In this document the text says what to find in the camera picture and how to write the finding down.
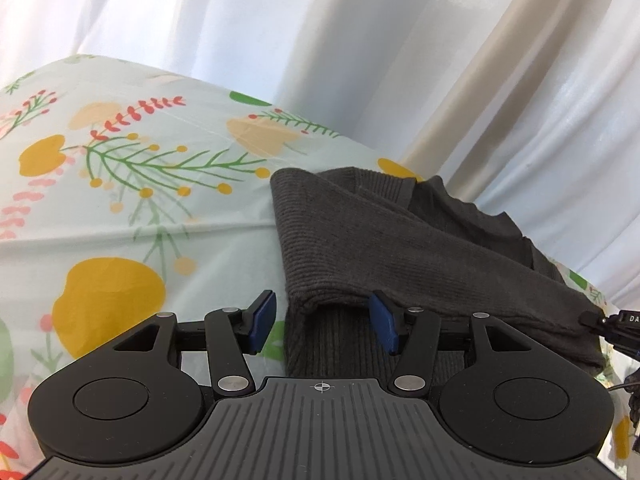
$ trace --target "dark gray sweater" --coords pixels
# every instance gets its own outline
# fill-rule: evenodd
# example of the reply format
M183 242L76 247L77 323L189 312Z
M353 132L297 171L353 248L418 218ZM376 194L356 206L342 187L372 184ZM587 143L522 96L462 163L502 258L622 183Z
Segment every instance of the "dark gray sweater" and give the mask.
M438 176L418 184L357 168L287 168L273 174L271 192L290 375L386 381L396 358L370 327L367 298L377 289L444 319L488 312L583 369L602 370L598 338L578 324L597 307L564 284L507 214L453 199ZM450 375L462 362L449 357L439 365Z

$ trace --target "clothing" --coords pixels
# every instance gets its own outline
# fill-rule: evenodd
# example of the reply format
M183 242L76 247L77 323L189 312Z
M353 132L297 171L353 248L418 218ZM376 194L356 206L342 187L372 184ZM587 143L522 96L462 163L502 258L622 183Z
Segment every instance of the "clothing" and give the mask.
M417 183L357 168L271 178L289 309L284 351L295 377L386 381L397 358L376 341L367 299L443 319L487 312L590 372L597 336L578 324L597 308L505 213L492 217L450 197L439 177Z

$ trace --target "curtain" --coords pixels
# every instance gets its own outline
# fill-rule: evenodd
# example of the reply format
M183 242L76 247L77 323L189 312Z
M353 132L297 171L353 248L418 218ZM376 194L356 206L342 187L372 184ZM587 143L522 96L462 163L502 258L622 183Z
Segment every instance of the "curtain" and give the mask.
M0 0L0 85L127 59L399 159L640 309L640 0Z

